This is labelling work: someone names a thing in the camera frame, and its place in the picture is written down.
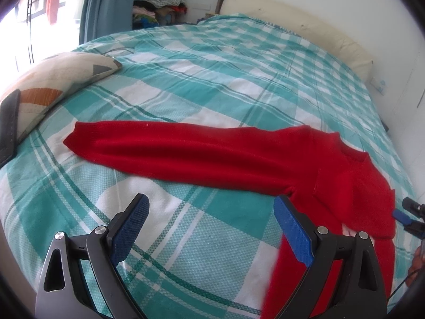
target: silver screw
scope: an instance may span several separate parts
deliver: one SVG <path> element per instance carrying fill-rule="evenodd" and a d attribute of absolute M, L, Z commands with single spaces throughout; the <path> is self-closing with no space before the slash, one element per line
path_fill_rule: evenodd
<path fill-rule="evenodd" d="M 361 232 L 359 232 L 359 236 L 360 236 L 360 238 L 362 238 L 363 240 L 366 240 L 366 239 L 369 237 L 368 233 L 367 233 L 367 232 L 365 232 L 365 231 L 361 231 Z"/>
<path fill-rule="evenodd" d="M 56 240 L 60 240 L 61 238 L 63 238 L 65 236 L 65 233 L 63 231 L 58 231 L 55 235 L 54 238 Z"/>
<path fill-rule="evenodd" d="M 102 235 L 105 231 L 106 231 L 106 227 L 104 225 L 100 225 L 94 230 L 94 232 L 98 235 Z"/>
<path fill-rule="evenodd" d="M 321 225 L 317 228 L 317 232 L 319 234 L 326 235 L 329 232 L 329 229 Z"/>

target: bed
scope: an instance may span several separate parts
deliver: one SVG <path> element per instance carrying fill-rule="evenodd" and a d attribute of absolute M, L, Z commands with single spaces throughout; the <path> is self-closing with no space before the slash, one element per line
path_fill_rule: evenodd
<path fill-rule="evenodd" d="M 224 1 L 225 11 L 234 12 L 231 1 Z M 105 36 L 77 49 L 108 53 L 123 68 L 56 106 L 0 169 L 1 223 L 34 288 L 57 231 L 80 235 L 107 225 L 137 193 L 149 197 L 150 215 L 118 271 L 149 318 L 258 318 L 277 257 L 281 229 L 273 197 L 91 164 L 63 145 L 76 121 L 265 130 L 308 124 L 338 131 L 347 145 L 369 152 L 396 190 L 399 208 L 402 198 L 414 197 L 365 78 L 354 71 L 371 65 L 367 53 L 357 50 L 364 56 L 359 60 L 347 51 L 363 63 L 352 69 L 323 47 L 255 17 L 217 15 L 198 25 Z M 394 243 L 393 288 L 407 274 L 418 242 L 397 226 Z M 89 265 L 83 267 L 98 311 L 108 314 Z"/>

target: pile of clothes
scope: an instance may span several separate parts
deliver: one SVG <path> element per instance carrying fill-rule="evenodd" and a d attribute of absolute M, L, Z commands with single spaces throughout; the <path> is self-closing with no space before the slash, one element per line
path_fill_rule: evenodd
<path fill-rule="evenodd" d="M 172 25 L 186 14 L 185 0 L 141 0 L 133 3 L 133 29 Z"/>

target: headboard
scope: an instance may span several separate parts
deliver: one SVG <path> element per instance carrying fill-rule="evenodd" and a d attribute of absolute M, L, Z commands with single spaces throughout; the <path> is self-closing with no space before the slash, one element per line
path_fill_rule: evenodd
<path fill-rule="evenodd" d="M 349 66 L 365 82 L 372 57 L 350 37 L 299 8 L 275 0 L 218 0 L 217 14 L 243 13 L 291 30 Z"/>

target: textured blue pad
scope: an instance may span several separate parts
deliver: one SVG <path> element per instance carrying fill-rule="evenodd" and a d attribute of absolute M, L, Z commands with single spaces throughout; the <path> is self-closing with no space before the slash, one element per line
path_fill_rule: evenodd
<path fill-rule="evenodd" d="M 110 261 L 113 266 L 117 266 L 127 258 L 128 253 L 142 229 L 147 215 L 149 214 L 149 199 L 143 195 L 134 207 L 131 215 L 121 226 L 118 233 L 112 239 Z"/>
<path fill-rule="evenodd" d="M 412 219 L 406 215 L 405 213 L 401 212 L 400 210 L 395 209 L 393 211 L 393 218 L 396 221 L 399 221 L 403 225 L 410 225 L 412 224 Z"/>
<path fill-rule="evenodd" d="M 309 236 L 280 197 L 275 198 L 273 208 L 275 217 L 295 257 L 299 262 L 303 262 L 306 267 L 310 267 L 314 256 L 312 253 L 312 241 Z"/>

